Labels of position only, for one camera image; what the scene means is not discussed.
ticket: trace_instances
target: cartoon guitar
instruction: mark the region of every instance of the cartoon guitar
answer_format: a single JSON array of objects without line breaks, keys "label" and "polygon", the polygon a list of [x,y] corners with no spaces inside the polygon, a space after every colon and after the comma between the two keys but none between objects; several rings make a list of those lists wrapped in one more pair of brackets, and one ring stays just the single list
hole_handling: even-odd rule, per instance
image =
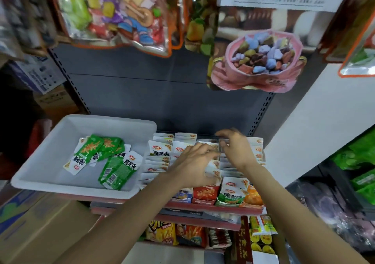
[{"label": "cartoon guitar", "polygon": [[142,26],[148,28],[154,21],[152,12],[147,8],[138,7],[132,0],[128,2],[123,0],[123,4],[127,8],[129,17],[136,19]]}]

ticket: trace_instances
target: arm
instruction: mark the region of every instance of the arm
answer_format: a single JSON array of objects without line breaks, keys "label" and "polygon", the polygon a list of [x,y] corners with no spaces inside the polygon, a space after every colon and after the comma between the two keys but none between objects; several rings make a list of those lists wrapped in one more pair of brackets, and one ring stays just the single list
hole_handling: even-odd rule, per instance
[{"label": "arm", "polygon": [[348,243],[313,215],[259,165],[245,136],[225,129],[216,133],[229,138],[221,143],[227,158],[253,183],[264,203],[277,218],[275,222],[302,264],[342,264],[368,262]]},{"label": "arm", "polygon": [[188,146],[167,172],[70,247],[55,264],[122,263],[148,224],[179,190],[214,184],[204,175],[208,162],[218,156],[207,144]]}]

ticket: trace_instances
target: person's left arm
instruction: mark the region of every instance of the person's left arm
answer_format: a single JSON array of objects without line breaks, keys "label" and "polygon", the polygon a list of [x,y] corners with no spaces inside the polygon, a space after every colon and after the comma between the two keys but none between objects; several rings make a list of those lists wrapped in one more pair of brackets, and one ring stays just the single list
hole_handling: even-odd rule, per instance
[{"label": "person's left arm", "polygon": [[180,158],[145,189],[126,201],[70,247],[55,264],[122,263],[135,242],[163,206],[179,190],[214,184],[204,175],[208,162],[219,153],[207,144],[188,146]]}]

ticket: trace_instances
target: forearm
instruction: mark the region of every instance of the forearm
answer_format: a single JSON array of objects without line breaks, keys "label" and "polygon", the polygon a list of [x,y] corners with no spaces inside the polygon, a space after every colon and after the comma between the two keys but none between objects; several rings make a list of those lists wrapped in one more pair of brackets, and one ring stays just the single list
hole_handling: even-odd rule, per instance
[{"label": "forearm", "polygon": [[179,189],[174,176],[160,174],[68,249],[56,263],[122,263],[147,225]]},{"label": "forearm", "polygon": [[255,164],[245,175],[261,195],[273,222],[282,230],[302,264],[368,263],[349,244],[313,215],[264,167]]}]

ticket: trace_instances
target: picture of candy in bowl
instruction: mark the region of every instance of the picture of candy in bowl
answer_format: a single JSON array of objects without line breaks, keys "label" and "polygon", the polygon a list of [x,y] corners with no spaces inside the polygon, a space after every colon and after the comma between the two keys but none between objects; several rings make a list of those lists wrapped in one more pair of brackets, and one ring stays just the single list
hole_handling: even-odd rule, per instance
[{"label": "picture of candy in bowl", "polygon": [[249,31],[231,42],[223,57],[214,59],[211,79],[223,90],[253,87],[285,93],[306,64],[302,43],[291,33]]}]

